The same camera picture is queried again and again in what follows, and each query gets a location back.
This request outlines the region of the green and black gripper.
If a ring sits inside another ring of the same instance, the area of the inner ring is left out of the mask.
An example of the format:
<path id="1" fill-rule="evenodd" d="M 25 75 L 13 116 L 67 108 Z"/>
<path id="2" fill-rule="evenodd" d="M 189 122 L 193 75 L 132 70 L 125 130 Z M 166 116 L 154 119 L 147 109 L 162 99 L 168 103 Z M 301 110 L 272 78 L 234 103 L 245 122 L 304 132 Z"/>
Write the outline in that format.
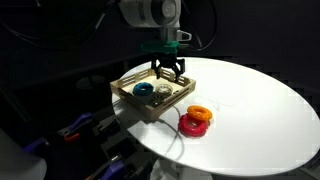
<path id="1" fill-rule="evenodd" d="M 156 74 L 156 78 L 160 78 L 160 68 L 170 68 L 175 72 L 175 81 L 185 72 L 185 60 L 178 59 L 177 53 L 180 49 L 181 41 L 190 41 L 192 35 L 190 33 L 177 30 L 177 40 L 166 42 L 146 42 L 141 45 L 141 49 L 145 52 L 153 54 L 151 60 L 151 68 Z"/>

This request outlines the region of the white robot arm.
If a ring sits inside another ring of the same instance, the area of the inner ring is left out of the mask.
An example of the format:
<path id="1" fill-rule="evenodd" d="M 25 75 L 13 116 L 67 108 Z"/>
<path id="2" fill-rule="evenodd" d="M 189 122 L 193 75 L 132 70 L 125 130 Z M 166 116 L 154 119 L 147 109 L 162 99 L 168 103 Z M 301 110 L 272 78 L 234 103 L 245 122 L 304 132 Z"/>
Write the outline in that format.
<path id="1" fill-rule="evenodd" d="M 185 60 L 178 59 L 181 42 L 192 40 L 192 34 L 180 29 L 182 0 L 119 0 L 118 6 L 126 22 L 135 28 L 157 29 L 159 39 L 141 44 L 153 54 L 151 68 L 160 78 L 160 69 L 171 69 L 177 82 L 185 72 Z"/>

